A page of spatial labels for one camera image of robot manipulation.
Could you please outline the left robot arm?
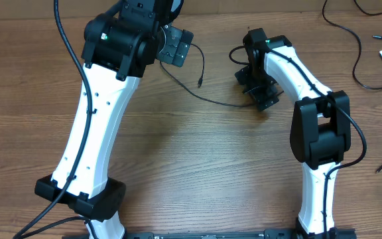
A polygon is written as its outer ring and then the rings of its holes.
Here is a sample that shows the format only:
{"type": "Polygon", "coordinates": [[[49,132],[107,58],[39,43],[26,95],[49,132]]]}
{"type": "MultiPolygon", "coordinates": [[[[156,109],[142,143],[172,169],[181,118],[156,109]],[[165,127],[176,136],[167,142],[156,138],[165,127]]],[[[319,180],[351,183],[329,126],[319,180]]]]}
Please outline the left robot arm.
{"type": "Polygon", "coordinates": [[[159,60],[182,66],[193,35],[172,26],[181,1],[119,1],[84,30],[82,94],[63,156],[35,193],[66,204],[90,238],[124,238],[119,206],[125,185],[108,176],[121,118],[145,68],[159,60]]]}

